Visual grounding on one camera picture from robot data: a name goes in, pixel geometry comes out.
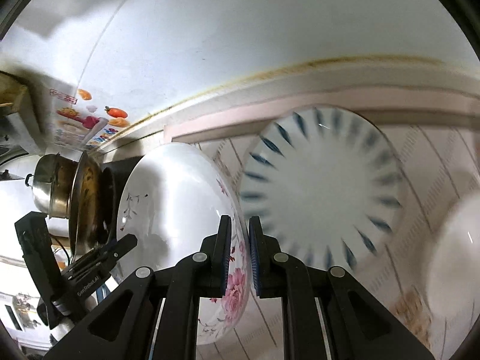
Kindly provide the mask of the white plate pink flowers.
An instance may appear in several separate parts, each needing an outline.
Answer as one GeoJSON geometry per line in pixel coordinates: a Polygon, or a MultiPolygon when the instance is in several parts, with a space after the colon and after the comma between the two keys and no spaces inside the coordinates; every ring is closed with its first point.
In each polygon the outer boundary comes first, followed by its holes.
{"type": "Polygon", "coordinates": [[[137,237],[137,246],[116,264],[116,282],[137,268],[157,271],[199,251],[230,217],[232,237],[226,294],[202,298],[199,345],[228,334],[240,320],[250,292],[250,256],[245,225],[233,189],[210,158],[192,145],[172,143],[146,154],[130,174],[119,203],[117,238],[137,237]]]}

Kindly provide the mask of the wok with lid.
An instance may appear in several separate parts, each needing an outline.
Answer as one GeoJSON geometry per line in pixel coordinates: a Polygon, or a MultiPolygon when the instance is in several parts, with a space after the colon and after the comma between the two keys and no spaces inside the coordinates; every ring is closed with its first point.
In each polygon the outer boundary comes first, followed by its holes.
{"type": "Polygon", "coordinates": [[[101,168],[84,152],[77,164],[70,194],[68,237],[74,260],[112,238],[115,208],[116,186],[112,170],[101,168]]]}

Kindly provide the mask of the steel pot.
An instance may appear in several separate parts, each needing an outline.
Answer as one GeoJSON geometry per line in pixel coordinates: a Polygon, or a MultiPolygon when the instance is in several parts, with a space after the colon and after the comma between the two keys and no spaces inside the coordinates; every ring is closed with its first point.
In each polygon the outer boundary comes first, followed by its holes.
{"type": "Polygon", "coordinates": [[[51,218],[67,219],[70,195],[78,162],[60,154],[42,156],[33,174],[25,178],[25,185],[32,189],[33,202],[42,213],[51,218]]]}

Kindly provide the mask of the plain white bowl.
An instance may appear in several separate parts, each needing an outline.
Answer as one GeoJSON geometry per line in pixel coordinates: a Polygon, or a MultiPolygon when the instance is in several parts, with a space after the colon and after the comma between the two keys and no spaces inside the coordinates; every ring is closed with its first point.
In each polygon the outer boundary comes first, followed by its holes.
{"type": "Polygon", "coordinates": [[[450,209],[425,265],[425,295],[433,314],[453,317],[479,295],[479,193],[450,209]]]}

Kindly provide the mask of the white plate blue leaf pattern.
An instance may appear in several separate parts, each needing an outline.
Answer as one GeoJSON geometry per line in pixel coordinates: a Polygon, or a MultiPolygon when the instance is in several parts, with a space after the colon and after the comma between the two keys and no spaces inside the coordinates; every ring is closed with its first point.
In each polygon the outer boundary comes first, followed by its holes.
{"type": "Polygon", "coordinates": [[[246,219],[310,267],[357,272],[397,232],[407,189],[388,138],[364,117],[316,106],[272,121],[247,150],[246,219]]]}

